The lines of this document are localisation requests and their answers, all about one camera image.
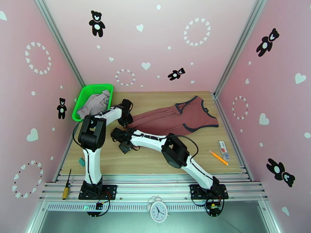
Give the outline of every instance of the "gray garment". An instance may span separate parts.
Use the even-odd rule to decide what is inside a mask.
[[[106,111],[109,98],[110,92],[108,90],[104,90],[101,94],[92,94],[77,113],[80,115],[80,118],[83,119],[86,115],[95,115],[102,111]]]

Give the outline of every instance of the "plastic laundry basket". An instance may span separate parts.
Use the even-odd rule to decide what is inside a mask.
[[[107,108],[109,109],[111,106],[112,93],[114,91],[114,86],[111,84],[87,85],[83,87],[80,92],[79,98],[72,112],[72,119],[77,122],[82,121],[77,111],[85,105],[86,101],[92,94],[101,94],[104,90],[108,90],[110,92],[110,98],[109,98],[109,103],[108,103],[108,108]]]

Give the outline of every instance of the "pencil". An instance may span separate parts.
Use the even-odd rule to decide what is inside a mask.
[[[211,154],[212,154],[215,158],[217,158],[219,161],[221,161],[223,164],[225,164],[226,166],[229,165],[229,163],[227,163],[225,160],[223,160],[221,157],[219,157],[216,153],[214,153],[214,152],[211,151],[211,150],[208,150],[208,151],[210,151]]]

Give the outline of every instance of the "wooden tabletop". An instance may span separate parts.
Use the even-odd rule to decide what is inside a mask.
[[[153,109],[169,107],[175,103],[182,103],[192,99],[195,95],[204,100],[204,106],[209,113],[218,119],[219,127],[201,128],[196,132],[187,135],[199,147],[199,153],[194,158],[196,162],[211,174],[219,173],[240,173],[240,164],[229,141],[227,132],[217,111],[215,102],[210,92],[114,92],[112,105],[119,104],[123,99],[129,99],[133,103],[132,116],[141,114]],[[141,147],[139,151],[131,150],[123,154],[119,149],[119,143],[114,143],[110,137],[110,132],[115,127],[123,129],[118,121],[114,121],[107,126],[106,140],[101,149],[100,167],[102,174],[181,174],[185,173],[182,169],[171,167],[163,155],[155,150]],[[196,152],[195,146],[187,139],[180,138],[188,148],[191,155]],[[212,156],[208,149],[220,155],[217,141],[225,142],[231,160],[226,166]],[[69,152],[62,166],[61,174],[85,174],[85,167],[79,163],[79,158],[84,157],[82,149],[75,144],[71,144]]]

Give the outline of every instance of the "pink wall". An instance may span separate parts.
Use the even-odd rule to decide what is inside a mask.
[[[46,0],[85,83],[116,91],[214,91],[255,1]],[[92,34],[92,10],[102,13],[102,37]]]
[[[311,0],[268,0],[220,93],[250,170],[287,233],[310,232],[311,226],[310,22]],[[256,48],[273,28],[280,36],[259,57]],[[269,158],[295,176],[292,187],[284,175],[274,178]]]
[[[34,0],[0,0],[0,32],[0,231],[24,232],[70,138],[80,87]]]

